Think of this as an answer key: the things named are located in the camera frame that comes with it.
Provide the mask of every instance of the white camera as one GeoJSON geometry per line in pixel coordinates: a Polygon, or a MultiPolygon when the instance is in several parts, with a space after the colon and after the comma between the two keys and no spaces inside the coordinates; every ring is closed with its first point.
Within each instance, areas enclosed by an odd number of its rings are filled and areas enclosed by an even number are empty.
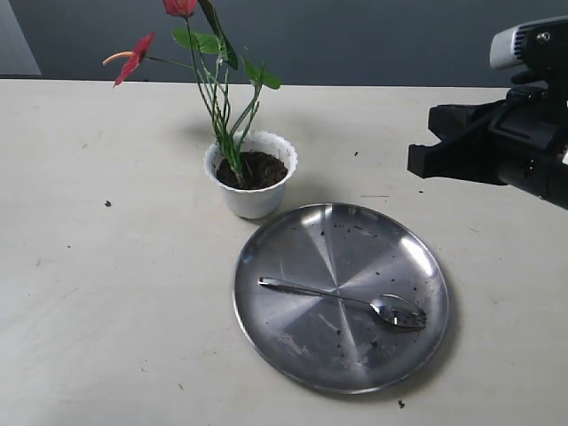
{"type": "MultiPolygon", "coordinates": [[[[568,16],[560,16],[547,20],[535,20],[516,27],[501,31],[493,37],[491,51],[489,53],[489,65],[493,69],[503,69],[523,65],[521,47],[526,35],[539,27],[546,27],[550,24],[568,23],[568,16]]],[[[539,39],[546,43],[550,38],[550,33],[543,31],[537,35],[539,39]]]]}

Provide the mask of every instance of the white table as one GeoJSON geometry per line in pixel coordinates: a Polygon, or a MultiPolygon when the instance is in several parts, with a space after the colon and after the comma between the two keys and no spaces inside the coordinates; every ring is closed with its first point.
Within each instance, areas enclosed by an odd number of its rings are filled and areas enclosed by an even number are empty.
{"type": "MultiPolygon", "coordinates": [[[[280,210],[344,201],[396,218],[434,249],[456,303],[420,374],[328,398],[269,367],[239,329],[233,267],[258,224],[203,172],[212,139],[196,88],[111,87],[0,81],[0,424],[568,422],[568,212],[406,171],[409,144],[436,142],[429,107],[505,90],[264,93],[255,127],[299,155],[280,210]]],[[[233,94],[243,105],[249,88],[233,94]]]]}

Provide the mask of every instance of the plate rim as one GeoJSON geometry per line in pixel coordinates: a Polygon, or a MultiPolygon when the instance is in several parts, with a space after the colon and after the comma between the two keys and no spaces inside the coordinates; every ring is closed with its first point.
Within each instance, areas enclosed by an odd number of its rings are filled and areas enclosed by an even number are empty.
{"type": "Polygon", "coordinates": [[[239,252],[239,255],[237,257],[237,262],[234,266],[234,271],[233,271],[233,309],[234,309],[235,316],[237,317],[239,327],[241,328],[241,332],[246,336],[248,342],[255,349],[255,352],[264,360],[264,362],[266,362],[270,367],[272,367],[274,370],[278,371],[281,375],[284,375],[285,377],[287,377],[289,380],[291,380],[294,383],[301,384],[307,389],[311,389],[311,390],[319,391],[319,392],[330,393],[330,394],[335,394],[335,395],[364,395],[364,394],[368,394],[368,393],[376,393],[376,392],[379,392],[379,391],[384,391],[385,389],[390,388],[390,387],[394,386],[395,384],[404,382],[411,375],[415,375],[418,371],[422,370],[427,364],[429,364],[430,361],[438,354],[440,348],[442,347],[442,344],[446,340],[447,329],[448,329],[450,318],[452,316],[451,315],[450,296],[449,296],[449,290],[448,290],[448,285],[447,285],[447,281],[446,281],[446,276],[444,275],[444,271],[443,271],[442,267],[440,266],[438,259],[434,256],[433,251],[424,243],[424,241],[420,237],[418,237],[418,235],[416,235],[414,232],[412,232],[410,229],[408,229],[406,226],[401,224],[399,221],[393,219],[392,217],[387,216],[387,215],[385,215],[385,214],[383,214],[379,211],[376,211],[374,209],[370,209],[369,207],[359,206],[357,204],[351,204],[351,203],[347,203],[347,202],[318,202],[318,203],[312,203],[312,204],[305,204],[303,206],[296,207],[296,208],[293,208],[293,209],[287,209],[287,210],[275,215],[274,217],[272,217],[271,219],[266,221],[264,224],[260,225],[248,237],[247,241],[242,246],[242,248],[239,252]],[[237,290],[237,288],[236,288],[237,287],[237,273],[239,271],[239,265],[241,263],[242,255],[244,254],[245,249],[249,246],[250,242],[253,241],[257,237],[257,235],[260,234],[264,229],[269,228],[270,226],[274,225],[276,222],[278,222],[282,217],[284,217],[286,215],[289,215],[291,213],[297,212],[299,210],[304,210],[304,209],[325,208],[325,207],[334,207],[334,206],[341,206],[341,207],[346,207],[346,208],[355,208],[355,209],[366,210],[369,213],[373,213],[373,214],[378,215],[380,217],[384,217],[384,218],[389,219],[392,223],[400,226],[402,229],[404,229],[406,232],[408,232],[410,235],[412,235],[415,238],[415,240],[418,241],[418,243],[422,246],[422,248],[426,250],[426,252],[429,254],[431,259],[433,260],[434,265],[438,269],[440,279],[442,280],[442,284],[443,284],[442,287],[443,287],[443,289],[445,290],[445,293],[446,293],[446,312],[447,312],[446,320],[444,321],[444,326],[443,326],[442,332],[440,333],[440,337],[436,341],[436,344],[434,345],[434,349],[430,352],[430,355],[428,357],[426,357],[425,359],[423,359],[422,362],[420,362],[416,367],[414,367],[412,370],[410,370],[405,375],[402,375],[397,379],[390,380],[387,383],[383,383],[381,385],[373,386],[373,387],[369,387],[369,388],[337,389],[337,388],[329,387],[329,386],[321,386],[321,385],[318,385],[318,384],[315,384],[315,383],[311,383],[310,381],[307,381],[307,380],[302,379],[300,377],[297,377],[296,375],[293,375],[293,374],[289,373],[288,371],[277,367],[270,360],[270,358],[267,357],[260,350],[260,348],[258,348],[255,341],[250,336],[249,332],[247,331],[247,329],[245,328],[245,326],[242,322],[242,317],[239,313],[239,307],[237,306],[237,297],[236,297],[237,296],[236,295],[236,293],[237,293],[236,292],[236,290],[237,290]]]}

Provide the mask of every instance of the metal plate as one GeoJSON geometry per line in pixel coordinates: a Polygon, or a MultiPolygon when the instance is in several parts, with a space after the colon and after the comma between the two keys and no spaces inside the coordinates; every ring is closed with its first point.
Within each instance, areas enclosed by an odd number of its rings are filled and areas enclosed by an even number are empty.
{"type": "Polygon", "coordinates": [[[407,378],[436,352],[449,311],[446,283],[422,242],[370,209],[319,204],[261,227],[241,252],[234,307],[241,328],[274,368],[319,391],[378,391],[407,378]],[[366,309],[339,300],[261,288],[273,277],[372,300],[402,296],[428,325],[393,331],[366,309]]]}

